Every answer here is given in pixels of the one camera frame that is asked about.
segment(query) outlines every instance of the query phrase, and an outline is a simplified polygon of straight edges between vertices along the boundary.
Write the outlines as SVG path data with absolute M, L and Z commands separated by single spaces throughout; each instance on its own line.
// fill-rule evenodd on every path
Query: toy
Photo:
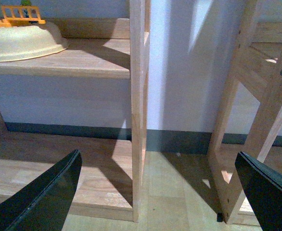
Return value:
M 39 24 L 45 24 L 45 20 L 41 19 L 38 6 L 1 6 L 4 19 L 0 20 L 0 27 L 12 27 L 12 26 L 29 26 L 30 21 L 37 21 Z M 6 11 L 11 12 L 11 17 L 7 16 Z M 15 15 L 14 11 L 17 10 L 19 17 Z
M 31 4 L 28 0 L 22 3 Z M 58 27 L 41 19 L 38 6 L 4 5 L 1 10 L 4 19 L 0 20 L 0 62 L 42 57 L 68 48 Z

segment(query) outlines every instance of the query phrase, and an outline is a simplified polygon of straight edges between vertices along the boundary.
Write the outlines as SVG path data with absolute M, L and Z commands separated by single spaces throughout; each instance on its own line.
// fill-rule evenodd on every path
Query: wooden shelf frame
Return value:
M 68 50 L 32 60 L 0 63 L 0 74 L 130 79 L 132 141 L 127 147 L 131 152 L 132 208 L 72 205 L 73 213 L 138 222 L 146 149 L 150 7 L 150 0 L 130 0 L 130 19 L 47 19 L 69 38 Z M 22 142 L 31 137 L 8 132 L 0 113 L 0 140 L 18 135 Z M 57 136 L 43 135 L 43 139 L 46 143 L 48 139 L 56 142 Z
M 248 0 L 242 16 L 231 67 L 225 82 L 215 128 L 211 137 L 208 160 L 215 180 L 224 220 L 228 224 L 257 225 L 253 214 L 240 213 L 245 194 L 234 171 L 230 181 L 219 164 L 219 150 L 228 118 L 241 82 L 259 101 L 252 127 L 241 151 L 263 162 L 282 126 L 282 52 L 278 61 L 261 52 L 253 42 L 282 42 L 281 24 L 258 24 L 262 0 Z

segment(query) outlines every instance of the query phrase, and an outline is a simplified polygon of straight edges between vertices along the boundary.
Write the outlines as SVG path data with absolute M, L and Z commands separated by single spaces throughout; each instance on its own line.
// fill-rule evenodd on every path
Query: wooden rung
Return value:
M 236 78 L 254 95 L 262 100 L 268 81 L 275 68 L 276 60 L 253 47 L 239 57 Z
M 255 215 L 238 214 L 234 219 L 234 224 L 260 226 Z
M 253 42 L 282 43 L 282 23 L 258 23 Z

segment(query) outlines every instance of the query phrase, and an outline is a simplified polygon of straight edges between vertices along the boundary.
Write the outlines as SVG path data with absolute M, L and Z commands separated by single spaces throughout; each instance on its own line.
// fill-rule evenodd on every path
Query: wooden ladder frame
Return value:
M 224 220 L 228 224 L 232 224 L 236 220 L 245 194 L 236 170 L 228 183 L 227 173 L 222 172 L 217 154 L 227 128 L 239 82 L 243 83 L 260 101 L 260 106 L 242 151 L 264 162 L 282 126 L 282 53 L 274 71 L 269 73 L 268 81 L 263 79 L 267 83 L 264 89 L 258 87 L 259 83 L 251 75 L 245 75 L 246 73 L 238 68 L 244 61 L 242 56 L 247 52 L 247 48 L 253 41 L 262 3 L 262 0 L 248 0 L 245 6 L 208 150 L 209 165 L 214 177 Z

